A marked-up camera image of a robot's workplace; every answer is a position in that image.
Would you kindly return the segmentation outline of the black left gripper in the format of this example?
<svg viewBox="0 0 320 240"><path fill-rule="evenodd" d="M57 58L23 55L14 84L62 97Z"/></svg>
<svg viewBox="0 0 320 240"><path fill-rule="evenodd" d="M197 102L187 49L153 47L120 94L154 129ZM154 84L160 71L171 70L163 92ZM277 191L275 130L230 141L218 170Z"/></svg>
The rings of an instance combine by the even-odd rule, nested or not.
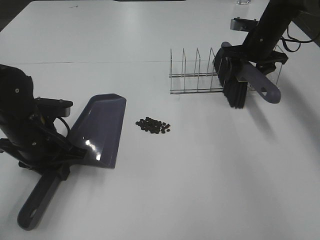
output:
<svg viewBox="0 0 320 240"><path fill-rule="evenodd" d="M21 69L0 66L0 151L18 160L21 168L36 171L56 163L65 155L75 155L75 146L55 127L65 117L43 116L35 103L33 78Z"/></svg>

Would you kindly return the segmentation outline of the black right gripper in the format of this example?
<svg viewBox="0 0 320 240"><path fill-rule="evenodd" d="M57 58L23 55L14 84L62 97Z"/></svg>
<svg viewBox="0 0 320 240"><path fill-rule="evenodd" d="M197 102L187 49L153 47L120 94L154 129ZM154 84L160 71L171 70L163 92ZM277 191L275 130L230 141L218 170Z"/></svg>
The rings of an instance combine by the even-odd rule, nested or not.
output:
<svg viewBox="0 0 320 240"><path fill-rule="evenodd" d="M284 65L289 59L285 53L274 51L274 48L299 11L299 0L269 1L257 26L248 32L241 45L230 47L227 56L256 63L263 74L273 73L276 63Z"/></svg>

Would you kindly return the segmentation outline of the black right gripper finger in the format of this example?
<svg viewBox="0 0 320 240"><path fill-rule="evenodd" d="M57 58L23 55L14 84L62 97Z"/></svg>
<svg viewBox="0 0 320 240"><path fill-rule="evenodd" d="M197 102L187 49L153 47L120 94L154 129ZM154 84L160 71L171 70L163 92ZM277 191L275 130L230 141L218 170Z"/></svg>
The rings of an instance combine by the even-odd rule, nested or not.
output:
<svg viewBox="0 0 320 240"><path fill-rule="evenodd" d="M70 174L70 167L69 166L61 166L58 169L58 177L61 181L66 181Z"/></svg>

